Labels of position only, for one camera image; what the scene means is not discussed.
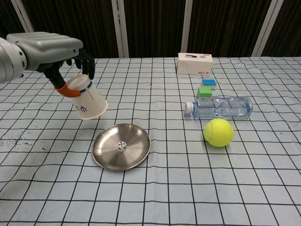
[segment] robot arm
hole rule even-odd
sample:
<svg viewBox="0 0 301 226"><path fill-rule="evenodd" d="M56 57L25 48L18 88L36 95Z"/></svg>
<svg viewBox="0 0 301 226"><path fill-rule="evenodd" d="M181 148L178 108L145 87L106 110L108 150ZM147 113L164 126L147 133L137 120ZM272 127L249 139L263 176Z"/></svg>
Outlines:
<svg viewBox="0 0 301 226"><path fill-rule="evenodd" d="M71 65L75 59L83 74L94 78L95 61L83 43L65 35L32 32L9 34L7 41L0 38L0 83L19 78L23 70L43 72L55 89L66 97L78 97L80 92L69 89L59 73L64 61Z"/></svg>

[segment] tennis ball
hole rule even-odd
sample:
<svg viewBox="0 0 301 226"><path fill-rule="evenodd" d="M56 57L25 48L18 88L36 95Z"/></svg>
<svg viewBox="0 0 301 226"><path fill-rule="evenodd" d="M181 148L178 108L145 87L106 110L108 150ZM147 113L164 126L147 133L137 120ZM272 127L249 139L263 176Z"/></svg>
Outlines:
<svg viewBox="0 0 301 226"><path fill-rule="evenodd" d="M205 139L216 147L228 145L234 137L232 125L224 119L213 119L205 127Z"/></svg>

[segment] metal plate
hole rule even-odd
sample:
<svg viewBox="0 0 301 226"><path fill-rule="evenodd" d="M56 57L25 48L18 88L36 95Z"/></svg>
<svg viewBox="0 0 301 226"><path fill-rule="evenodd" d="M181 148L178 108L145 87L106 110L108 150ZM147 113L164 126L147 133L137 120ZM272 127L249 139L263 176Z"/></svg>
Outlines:
<svg viewBox="0 0 301 226"><path fill-rule="evenodd" d="M98 165L121 171L139 165L150 148L151 140L144 129L133 124L118 124L97 135L92 156Z"/></svg>

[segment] water bottle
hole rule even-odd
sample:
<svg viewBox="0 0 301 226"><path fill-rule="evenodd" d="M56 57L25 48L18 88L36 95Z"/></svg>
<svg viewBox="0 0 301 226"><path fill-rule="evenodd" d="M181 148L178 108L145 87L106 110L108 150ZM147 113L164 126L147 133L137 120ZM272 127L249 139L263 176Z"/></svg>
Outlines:
<svg viewBox="0 0 301 226"><path fill-rule="evenodd" d="M194 102L185 104L185 113L203 119L248 117L252 110L252 101L248 97L197 97Z"/></svg>

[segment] paper cup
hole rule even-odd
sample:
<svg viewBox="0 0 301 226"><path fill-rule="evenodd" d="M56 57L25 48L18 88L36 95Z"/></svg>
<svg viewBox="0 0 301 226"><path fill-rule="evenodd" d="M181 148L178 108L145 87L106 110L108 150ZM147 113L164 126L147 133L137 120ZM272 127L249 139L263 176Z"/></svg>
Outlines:
<svg viewBox="0 0 301 226"><path fill-rule="evenodd" d="M108 102L100 95L86 74L79 74L69 79L67 86L81 92L79 97L72 98L80 119L93 119L107 110Z"/></svg>

